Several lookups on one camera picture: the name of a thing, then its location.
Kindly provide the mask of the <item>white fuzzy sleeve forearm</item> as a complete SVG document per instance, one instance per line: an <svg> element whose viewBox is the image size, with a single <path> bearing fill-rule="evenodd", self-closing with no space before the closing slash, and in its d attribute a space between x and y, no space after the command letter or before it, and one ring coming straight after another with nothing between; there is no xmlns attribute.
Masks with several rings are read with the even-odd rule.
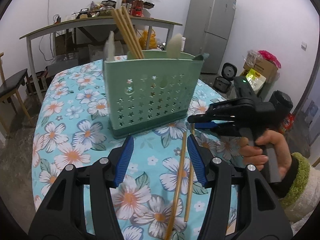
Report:
<svg viewBox="0 0 320 240"><path fill-rule="evenodd" d="M319 170L298 152L291 154L291 157L291 168L282 180L291 186L279 202L289 219L293 234L296 234L319 203Z"/></svg>

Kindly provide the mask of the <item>person right hand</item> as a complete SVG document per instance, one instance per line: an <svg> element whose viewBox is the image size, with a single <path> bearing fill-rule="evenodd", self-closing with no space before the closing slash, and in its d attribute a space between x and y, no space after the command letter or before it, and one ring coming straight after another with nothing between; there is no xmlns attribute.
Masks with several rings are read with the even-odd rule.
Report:
<svg viewBox="0 0 320 240"><path fill-rule="evenodd" d="M274 183L282 181L292 165L285 137L276 131L266 130L253 143L247 137L242 137L239 146L244 164L252 164L259 171L268 168Z"/></svg>

